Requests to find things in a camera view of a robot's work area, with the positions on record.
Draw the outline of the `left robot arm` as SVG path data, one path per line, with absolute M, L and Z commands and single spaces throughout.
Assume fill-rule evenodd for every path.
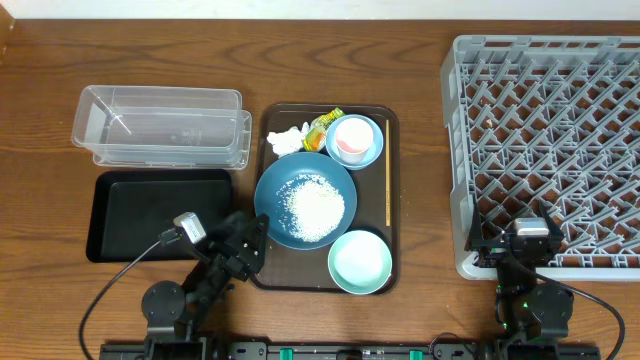
M 193 212 L 173 220 L 159 235 L 164 245 L 177 244 L 198 260 L 183 283 L 161 281 L 143 296 L 147 319 L 145 359 L 213 359 L 211 339 L 199 333 L 212 305 L 233 278 L 245 281 L 265 263 L 269 217 L 249 220 L 236 212 L 211 230 Z

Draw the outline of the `light blue small bowl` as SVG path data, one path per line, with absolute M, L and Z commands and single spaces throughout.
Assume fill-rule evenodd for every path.
M 338 153 L 338 147 L 336 145 L 335 142 L 335 129 L 337 127 L 337 125 L 343 121 L 346 120 L 348 117 L 356 117 L 356 118 L 361 118 L 364 120 L 367 120 L 369 122 L 369 124 L 371 125 L 371 127 L 373 128 L 374 131 L 374 141 L 373 144 L 371 145 L 371 147 L 369 148 L 368 152 L 366 153 L 364 159 L 358 163 L 358 164 L 348 164 L 346 162 L 344 162 Z M 339 118 L 338 120 L 336 120 L 330 127 L 327 133 L 327 139 L 326 139 L 326 150 L 328 152 L 328 154 L 334 159 L 336 160 L 338 163 L 340 163 L 341 165 L 345 166 L 346 168 L 350 169 L 350 170 L 360 170 L 363 169 L 369 165 L 371 165 L 377 158 L 378 156 L 381 154 L 382 150 L 383 150 L 383 145 L 384 145 L 384 137 L 383 137 L 383 133 L 381 131 L 381 129 L 379 128 L 379 126 L 369 117 L 363 116 L 363 115 L 356 115 L 356 114 L 351 114 L 351 115 L 345 115 L 341 118 Z

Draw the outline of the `pile of white rice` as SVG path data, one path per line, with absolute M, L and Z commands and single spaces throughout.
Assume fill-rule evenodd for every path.
M 284 210 L 281 227 L 305 243 L 321 241 L 338 227 L 345 213 L 343 196 L 321 175 L 297 175 L 276 195 Z

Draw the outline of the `mint green bowl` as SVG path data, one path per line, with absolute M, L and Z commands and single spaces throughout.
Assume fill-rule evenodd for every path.
M 389 246 L 378 235 L 349 231 L 331 246 L 327 266 L 334 283 L 347 293 L 369 295 L 389 281 L 393 259 Z

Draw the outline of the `crumpled white tissue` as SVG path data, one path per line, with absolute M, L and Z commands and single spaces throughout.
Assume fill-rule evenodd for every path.
M 292 126 L 284 132 L 270 132 L 266 138 L 272 150 L 279 158 L 299 152 L 303 148 L 303 140 L 309 132 L 309 123 L 304 122 L 301 128 Z

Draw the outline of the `black plastic tray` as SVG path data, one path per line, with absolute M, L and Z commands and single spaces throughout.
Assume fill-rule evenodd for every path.
M 93 263 L 130 262 L 185 212 L 206 230 L 231 211 L 233 187 L 225 170 L 120 170 L 96 180 L 86 257 Z

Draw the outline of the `yellow green snack wrapper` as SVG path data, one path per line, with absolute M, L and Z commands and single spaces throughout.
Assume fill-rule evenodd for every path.
M 321 151 L 325 146 L 329 127 L 344 115 L 345 113 L 336 107 L 331 112 L 314 119 L 303 139 L 304 149 L 308 152 Z

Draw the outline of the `clear plastic bin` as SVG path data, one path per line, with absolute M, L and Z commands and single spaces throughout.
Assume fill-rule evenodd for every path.
M 99 166 L 242 170 L 251 130 L 234 89 L 90 85 L 71 141 Z

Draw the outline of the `dark blue plate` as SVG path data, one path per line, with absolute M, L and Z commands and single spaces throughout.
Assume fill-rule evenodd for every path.
M 279 223 L 284 210 L 277 204 L 276 192 L 287 181 L 301 174 L 324 176 L 345 201 L 345 213 L 338 227 L 316 243 L 305 243 L 295 239 Z M 267 168 L 258 181 L 254 205 L 258 215 L 269 216 L 269 235 L 274 241 L 296 250 L 315 250 L 334 242 L 349 228 L 357 209 L 357 192 L 350 174 L 336 161 L 319 153 L 301 152 L 285 156 Z

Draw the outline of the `wooden chopstick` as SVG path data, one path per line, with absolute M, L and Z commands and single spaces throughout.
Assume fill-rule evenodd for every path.
M 391 227 L 391 161 L 390 161 L 390 123 L 385 120 L 385 224 Z

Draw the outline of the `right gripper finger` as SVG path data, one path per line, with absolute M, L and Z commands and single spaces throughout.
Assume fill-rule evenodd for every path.
M 547 207 L 540 203 L 538 205 L 540 216 L 544 219 L 545 224 L 548 228 L 550 241 L 553 243 L 561 243 L 564 240 L 564 233 L 561 228 L 554 222 L 554 220 L 549 215 Z
M 471 226 L 468 232 L 467 240 L 465 243 L 465 250 L 478 250 L 484 243 L 482 221 L 480 218 L 480 212 L 477 205 L 477 201 L 473 201 L 473 211 Z

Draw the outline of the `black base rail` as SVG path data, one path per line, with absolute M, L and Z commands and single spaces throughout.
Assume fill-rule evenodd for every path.
M 212 359 L 212 360 L 464 360 L 494 359 L 487 349 L 473 344 L 440 343 L 433 346 L 294 346 L 261 342 L 236 342 L 227 346 L 212 344 L 156 345 L 147 351 L 142 344 L 104 344 L 100 360 Z

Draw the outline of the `pink cup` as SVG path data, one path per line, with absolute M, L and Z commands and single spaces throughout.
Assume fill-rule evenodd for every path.
M 374 141 L 374 131 L 367 120 L 348 117 L 335 129 L 340 158 L 348 164 L 360 163 Z

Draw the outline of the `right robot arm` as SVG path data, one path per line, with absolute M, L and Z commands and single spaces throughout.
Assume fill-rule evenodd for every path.
M 536 272 L 559 251 L 560 227 L 545 209 L 520 217 L 487 238 L 478 208 L 473 210 L 465 249 L 478 253 L 478 266 L 497 272 L 495 317 L 504 334 L 476 351 L 478 359 L 558 359 L 558 341 L 568 336 L 574 295 Z

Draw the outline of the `grey dishwasher rack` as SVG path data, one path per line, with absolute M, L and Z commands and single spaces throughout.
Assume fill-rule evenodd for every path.
M 440 73 L 449 133 L 454 256 L 545 208 L 564 237 L 542 270 L 561 281 L 639 278 L 639 41 L 620 36 L 461 35 Z

